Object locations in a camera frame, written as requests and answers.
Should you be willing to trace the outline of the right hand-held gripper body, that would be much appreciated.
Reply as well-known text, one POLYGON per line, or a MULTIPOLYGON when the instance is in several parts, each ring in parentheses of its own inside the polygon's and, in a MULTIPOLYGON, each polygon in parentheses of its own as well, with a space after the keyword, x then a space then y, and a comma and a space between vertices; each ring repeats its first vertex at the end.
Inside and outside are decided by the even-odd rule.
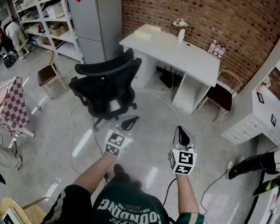
POLYGON ((196 166, 197 152, 193 146, 173 149, 168 160, 173 173, 189 175, 196 166))

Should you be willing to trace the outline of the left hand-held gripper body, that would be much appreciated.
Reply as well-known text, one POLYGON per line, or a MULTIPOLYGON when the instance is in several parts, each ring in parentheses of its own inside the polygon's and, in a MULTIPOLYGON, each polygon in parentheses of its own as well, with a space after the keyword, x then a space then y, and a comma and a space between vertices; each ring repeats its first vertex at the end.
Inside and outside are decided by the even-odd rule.
POLYGON ((134 137, 129 138, 125 136, 122 133, 122 130, 119 130, 116 125, 107 133, 104 144, 104 153, 119 158, 130 149, 133 140, 134 137))

